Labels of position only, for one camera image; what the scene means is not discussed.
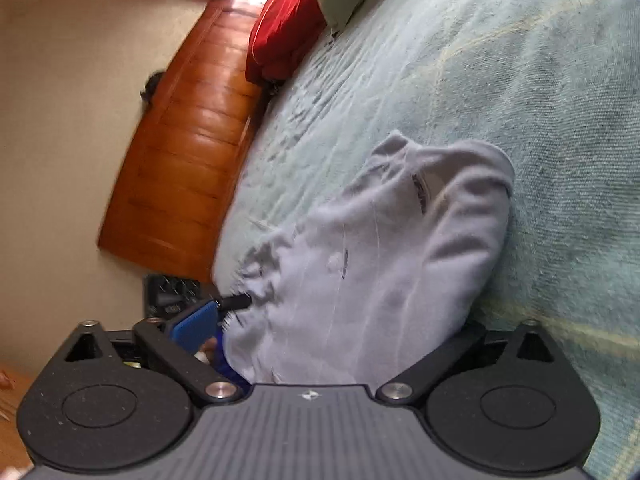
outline gray ribbed panel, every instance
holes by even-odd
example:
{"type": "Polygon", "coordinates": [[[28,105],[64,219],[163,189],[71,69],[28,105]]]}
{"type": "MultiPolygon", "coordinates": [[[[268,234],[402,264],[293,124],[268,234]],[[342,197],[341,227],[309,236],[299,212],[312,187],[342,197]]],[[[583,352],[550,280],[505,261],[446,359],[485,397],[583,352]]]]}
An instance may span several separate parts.
{"type": "MultiPolygon", "coordinates": [[[[496,480],[432,443],[414,412],[373,402],[362,386],[256,386],[233,406],[205,410],[176,449],[101,480],[496,480]]],[[[37,468],[28,480],[85,480],[37,468]]],[[[585,480],[578,471],[546,480],[585,480]]]]}

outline metal screw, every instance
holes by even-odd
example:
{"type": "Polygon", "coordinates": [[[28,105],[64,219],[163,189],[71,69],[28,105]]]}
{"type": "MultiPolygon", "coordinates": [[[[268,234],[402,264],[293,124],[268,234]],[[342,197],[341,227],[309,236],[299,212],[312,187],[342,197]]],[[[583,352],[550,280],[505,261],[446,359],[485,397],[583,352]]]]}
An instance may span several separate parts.
{"type": "Polygon", "coordinates": [[[237,390],[234,384],[227,383],[226,381],[211,383],[204,389],[209,397],[215,397],[216,399],[233,397],[237,390]]]}
{"type": "Polygon", "coordinates": [[[407,399],[414,392],[414,389],[404,383],[387,383],[382,386],[382,394],[387,399],[402,400],[407,399]]]}

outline wooden bed frame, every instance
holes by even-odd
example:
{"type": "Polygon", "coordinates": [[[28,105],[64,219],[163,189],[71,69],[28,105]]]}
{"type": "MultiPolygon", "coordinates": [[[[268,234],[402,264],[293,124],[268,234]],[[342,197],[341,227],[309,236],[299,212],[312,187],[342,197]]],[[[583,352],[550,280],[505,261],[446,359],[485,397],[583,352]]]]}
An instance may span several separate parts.
{"type": "Polygon", "coordinates": [[[158,85],[120,169],[98,246],[203,282],[267,95],[244,79],[260,7],[212,0],[158,85]]]}

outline white star logo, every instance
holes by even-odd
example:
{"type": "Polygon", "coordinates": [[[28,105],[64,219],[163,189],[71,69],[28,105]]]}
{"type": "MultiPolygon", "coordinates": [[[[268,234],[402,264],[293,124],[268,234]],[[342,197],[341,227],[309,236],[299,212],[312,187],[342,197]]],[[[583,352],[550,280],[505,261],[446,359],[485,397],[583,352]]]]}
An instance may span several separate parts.
{"type": "Polygon", "coordinates": [[[305,400],[316,400],[318,397],[320,397],[320,394],[315,390],[307,390],[303,394],[300,394],[300,397],[305,400]]]}

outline mattress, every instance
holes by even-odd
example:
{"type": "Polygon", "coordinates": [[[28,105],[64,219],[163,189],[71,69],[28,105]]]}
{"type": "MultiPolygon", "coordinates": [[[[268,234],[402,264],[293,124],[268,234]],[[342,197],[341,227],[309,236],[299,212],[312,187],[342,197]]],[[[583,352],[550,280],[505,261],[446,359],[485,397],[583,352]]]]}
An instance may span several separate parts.
{"type": "Polygon", "coordinates": [[[505,247],[472,315],[535,317],[593,392],[601,479],[640,467],[640,0],[366,0],[272,102],[213,278],[353,179],[400,130],[513,161],[505,247]]]}

